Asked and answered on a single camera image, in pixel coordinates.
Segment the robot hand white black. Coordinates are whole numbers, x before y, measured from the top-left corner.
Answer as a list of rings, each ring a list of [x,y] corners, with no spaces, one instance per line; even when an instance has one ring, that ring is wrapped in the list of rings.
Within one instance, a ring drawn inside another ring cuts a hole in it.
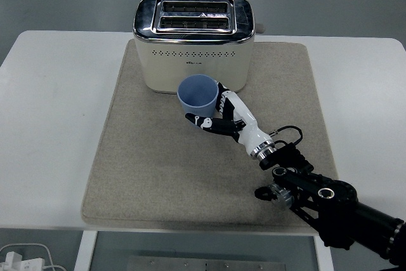
[[[247,154],[253,159],[261,161],[274,153],[277,149],[271,136],[260,130],[256,118],[236,92],[220,82],[217,85],[219,93],[215,109],[221,117],[204,117],[193,113],[187,113],[185,117],[204,131],[232,137],[246,148]]]

